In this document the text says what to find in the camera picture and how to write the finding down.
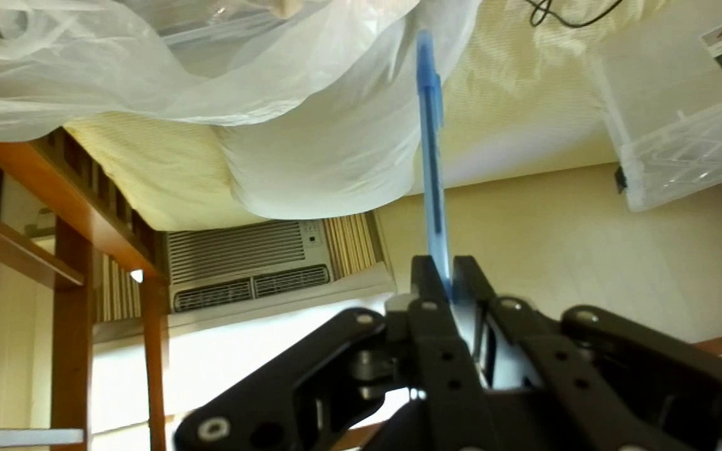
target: blue pen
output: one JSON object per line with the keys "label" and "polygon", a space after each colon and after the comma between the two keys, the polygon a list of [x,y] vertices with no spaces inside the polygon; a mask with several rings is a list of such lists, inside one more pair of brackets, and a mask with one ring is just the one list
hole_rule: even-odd
{"label": "blue pen", "polygon": [[433,257],[447,298],[453,296],[450,260],[447,253],[447,222],[444,218],[444,189],[439,175],[439,128],[444,125],[442,83],[433,61],[433,39],[420,31],[416,43],[416,81],[419,115],[422,119],[422,172],[425,188],[427,250]]}

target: black cable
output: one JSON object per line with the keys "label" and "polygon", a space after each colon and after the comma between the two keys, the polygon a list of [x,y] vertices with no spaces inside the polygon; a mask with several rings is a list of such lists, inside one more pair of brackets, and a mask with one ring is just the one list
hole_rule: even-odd
{"label": "black cable", "polygon": [[617,8],[620,3],[622,3],[622,0],[614,0],[614,3],[612,3],[609,8],[605,9],[604,12],[601,14],[598,14],[596,17],[591,18],[587,22],[583,23],[571,23],[567,22],[565,18],[561,17],[560,15],[556,14],[556,12],[553,12],[550,10],[550,5],[553,4],[553,0],[539,0],[539,2],[534,2],[534,0],[525,0],[525,2],[530,3],[531,6],[533,6],[533,12],[531,13],[530,23],[531,26],[541,25],[541,23],[545,22],[545,18],[548,16],[556,18],[556,20],[559,21],[562,25],[566,26],[567,28],[584,28],[585,26],[590,26],[593,23],[598,22],[604,17],[607,17],[610,12],[614,11],[614,8]]}

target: air conditioner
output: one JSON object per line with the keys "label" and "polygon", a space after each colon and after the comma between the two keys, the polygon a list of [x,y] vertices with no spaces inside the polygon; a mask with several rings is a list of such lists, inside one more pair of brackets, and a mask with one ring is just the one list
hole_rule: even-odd
{"label": "air conditioner", "polygon": [[175,313],[259,299],[329,283],[320,220],[271,220],[214,231],[167,234],[169,297]]}

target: cream wall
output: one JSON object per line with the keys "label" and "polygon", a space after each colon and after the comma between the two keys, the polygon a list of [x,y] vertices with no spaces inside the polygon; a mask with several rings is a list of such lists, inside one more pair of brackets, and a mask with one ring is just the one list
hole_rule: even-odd
{"label": "cream wall", "polygon": [[[446,192],[452,255],[472,254],[500,294],[552,317],[602,306],[683,340],[722,335],[722,185],[644,213],[615,192],[614,165]],[[422,196],[378,210],[399,291],[426,252]]]}
{"label": "cream wall", "polygon": [[[6,179],[3,222],[23,231],[40,207]],[[49,426],[51,334],[51,289],[0,263],[0,428]]]}

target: robotic arm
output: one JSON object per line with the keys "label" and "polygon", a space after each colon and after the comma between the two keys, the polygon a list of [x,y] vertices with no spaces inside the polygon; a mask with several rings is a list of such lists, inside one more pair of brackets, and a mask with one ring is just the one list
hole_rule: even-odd
{"label": "robotic arm", "polygon": [[191,413],[178,451],[327,451],[403,387],[420,396],[364,451],[722,449],[722,359],[593,306],[549,319],[498,297],[472,257],[453,269],[472,354],[414,257],[414,293],[385,317],[339,313]]}

